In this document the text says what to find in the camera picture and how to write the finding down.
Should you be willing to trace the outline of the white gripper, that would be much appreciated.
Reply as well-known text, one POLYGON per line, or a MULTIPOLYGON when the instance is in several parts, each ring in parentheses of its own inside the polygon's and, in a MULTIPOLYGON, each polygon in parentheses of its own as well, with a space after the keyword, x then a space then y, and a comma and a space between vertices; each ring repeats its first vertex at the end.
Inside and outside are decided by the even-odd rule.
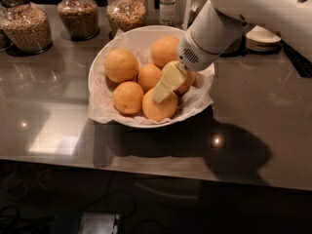
POLYGON ((170 61, 162 69, 162 76, 152 93, 153 99, 160 103, 168 98, 187 79, 187 68, 199 72, 216 61, 224 41, 215 32, 188 29, 177 47, 179 61, 170 61))

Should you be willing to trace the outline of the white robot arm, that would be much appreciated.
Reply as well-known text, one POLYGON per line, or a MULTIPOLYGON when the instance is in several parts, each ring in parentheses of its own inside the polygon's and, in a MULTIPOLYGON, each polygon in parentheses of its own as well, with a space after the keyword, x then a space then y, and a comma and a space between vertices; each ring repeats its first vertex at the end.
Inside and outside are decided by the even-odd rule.
POLYGON ((163 101, 186 80, 187 70, 206 69, 255 26, 312 60, 312 0, 208 0, 181 38, 178 63, 165 70, 153 99, 163 101))

